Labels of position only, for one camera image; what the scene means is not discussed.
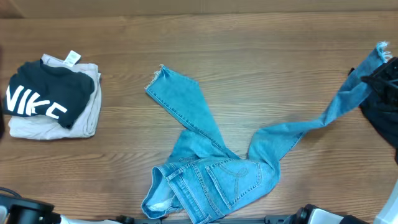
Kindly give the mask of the blue denim jeans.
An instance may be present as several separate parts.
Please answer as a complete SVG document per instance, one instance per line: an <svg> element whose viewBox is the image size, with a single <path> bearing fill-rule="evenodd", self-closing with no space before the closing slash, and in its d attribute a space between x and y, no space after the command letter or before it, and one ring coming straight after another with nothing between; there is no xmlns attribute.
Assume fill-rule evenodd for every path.
<svg viewBox="0 0 398 224"><path fill-rule="evenodd" d="M146 93L184 130L165 164L152 169L143 213L158 219L185 210L193 223L209 223L267 195L279 182L280 160L309 131L324 128L370 95L361 77L390 59L386 47L377 43L318 118L257 130L245 159L227 148L198 82L161 66Z"/></svg>

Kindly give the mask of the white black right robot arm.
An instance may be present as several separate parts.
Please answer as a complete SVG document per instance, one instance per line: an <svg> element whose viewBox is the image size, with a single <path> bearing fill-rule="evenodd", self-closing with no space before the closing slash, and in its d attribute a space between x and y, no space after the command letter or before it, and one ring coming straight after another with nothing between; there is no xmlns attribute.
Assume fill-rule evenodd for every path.
<svg viewBox="0 0 398 224"><path fill-rule="evenodd" d="M364 117L378 134L394 149L397 149L397 58L382 64L362 82L371 87L371 94L360 104ZM314 205L300 208L278 223L360 224L364 223L352 215L337 215Z"/></svg>

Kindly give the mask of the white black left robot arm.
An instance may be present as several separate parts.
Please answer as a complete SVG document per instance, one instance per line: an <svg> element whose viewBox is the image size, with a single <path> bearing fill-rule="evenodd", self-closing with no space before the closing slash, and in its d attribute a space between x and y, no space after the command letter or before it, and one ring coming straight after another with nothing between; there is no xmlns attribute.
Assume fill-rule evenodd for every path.
<svg viewBox="0 0 398 224"><path fill-rule="evenodd" d="M55 213L50 203L23 198L1 187L1 224L121 224L114 220L86 221L69 219Z"/></svg>

